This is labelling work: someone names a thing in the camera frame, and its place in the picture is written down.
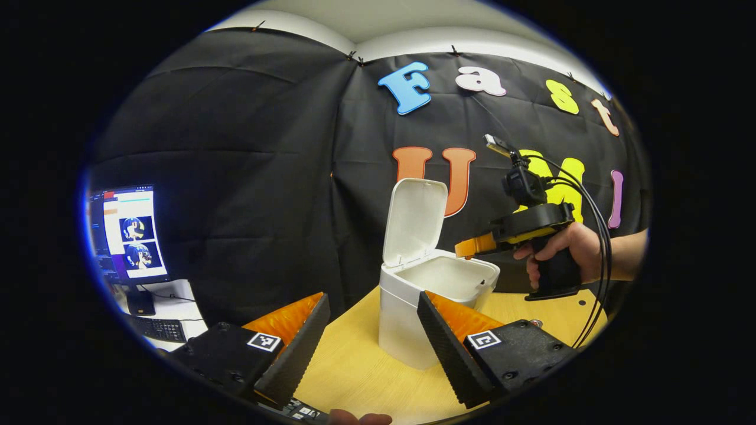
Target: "computer monitor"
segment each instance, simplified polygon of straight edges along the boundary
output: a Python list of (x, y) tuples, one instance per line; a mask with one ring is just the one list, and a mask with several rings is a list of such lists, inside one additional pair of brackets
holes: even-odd
[(132, 315), (154, 315), (152, 294), (137, 285), (170, 281), (160, 252), (153, 185), (92, 191), (88, 226), (92, 258), (106, 284), (129, 287)]

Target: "human hand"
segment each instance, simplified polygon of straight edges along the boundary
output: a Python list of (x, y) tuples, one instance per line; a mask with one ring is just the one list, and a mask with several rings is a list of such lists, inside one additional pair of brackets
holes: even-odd
[(332, 409), (328, 413), (328, 425), (389, 425), (393, 419), (387, 414), (368, 413), (357, 417), (346, 410)]
[(530, 286), (538, 289), (538, 261), (548, 260), (560, 250), (569, 248), (569, 253), (580, 267), (581, 282), (586, 284), (601, 278), (601, 246), (599, 235), (585, 227), (583, 223), (574, 222), (549, 239), (546, 246), (533, 255), (533, 246), (528, 242), (513, 254), (515, 259), (529, 256), (526, 269), (530, 277)]

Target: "monitor screen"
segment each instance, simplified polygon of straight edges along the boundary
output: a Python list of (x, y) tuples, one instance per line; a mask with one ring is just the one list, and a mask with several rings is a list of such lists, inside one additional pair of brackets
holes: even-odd
[(157, 240), (152, 185), (95, 191), (89, 197), (92, 256), (105, 282), (170, 281)]

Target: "blue letter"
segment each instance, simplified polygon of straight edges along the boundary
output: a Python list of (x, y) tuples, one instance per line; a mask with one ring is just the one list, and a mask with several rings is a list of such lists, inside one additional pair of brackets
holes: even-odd
[[(427, 70), (428, 65), (422, 62), (413, 62), (378, 80), (378, 85), (388, 87), (392, 95), (399, 102), (399, 107), (396, 108), (396, 112), (399, 115), (405, 115), (430, 102), (429, 94), (420, 94), (415, 90), (415, 87), (428, 89), (430, 82), (428, 82), (428, 79), (423, 74), (413, 72)], [(409, 79), (404, 77), (408, 73), (412, 73)]]

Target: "monitor stand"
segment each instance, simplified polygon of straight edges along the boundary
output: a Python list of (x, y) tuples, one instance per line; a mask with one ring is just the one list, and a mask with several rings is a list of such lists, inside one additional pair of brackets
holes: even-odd
[(129, 285), (126, 292), (126, 305), (132, 316), (154, 316), (155, 302), (152, 294), (146, 290), (139, 290), (136, 286)]

